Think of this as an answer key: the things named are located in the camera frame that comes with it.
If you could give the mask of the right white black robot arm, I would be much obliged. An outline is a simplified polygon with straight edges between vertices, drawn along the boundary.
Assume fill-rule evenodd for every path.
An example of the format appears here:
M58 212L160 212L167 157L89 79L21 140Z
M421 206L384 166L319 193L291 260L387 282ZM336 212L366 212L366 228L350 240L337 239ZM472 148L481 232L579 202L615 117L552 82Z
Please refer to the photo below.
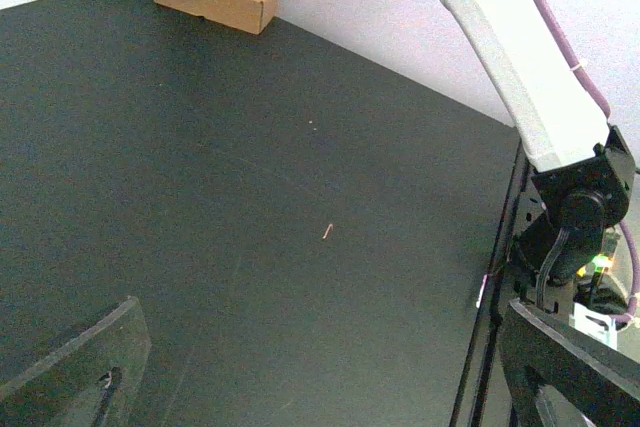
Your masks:
M622 226L635 162L611 108L577 58L547 0L439 0L470 42L506 106L534 168L545 226L536 294L596 257Z

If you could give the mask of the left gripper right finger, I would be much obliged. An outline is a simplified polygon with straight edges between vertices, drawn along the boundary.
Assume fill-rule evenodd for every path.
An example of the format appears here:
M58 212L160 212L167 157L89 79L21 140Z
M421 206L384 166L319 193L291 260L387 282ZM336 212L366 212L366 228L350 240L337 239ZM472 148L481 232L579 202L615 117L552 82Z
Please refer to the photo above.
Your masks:
M533 305L509 302L500 358L522 426L559 424L545 386L597 426L639 424L639 364Z

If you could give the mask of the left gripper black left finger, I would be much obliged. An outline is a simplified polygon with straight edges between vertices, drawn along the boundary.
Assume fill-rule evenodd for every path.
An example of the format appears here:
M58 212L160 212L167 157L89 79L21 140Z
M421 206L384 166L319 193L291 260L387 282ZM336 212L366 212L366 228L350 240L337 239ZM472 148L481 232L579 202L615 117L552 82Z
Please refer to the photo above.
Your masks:
M129 296L45 343L1 383L3 426L127 426L151 340Z

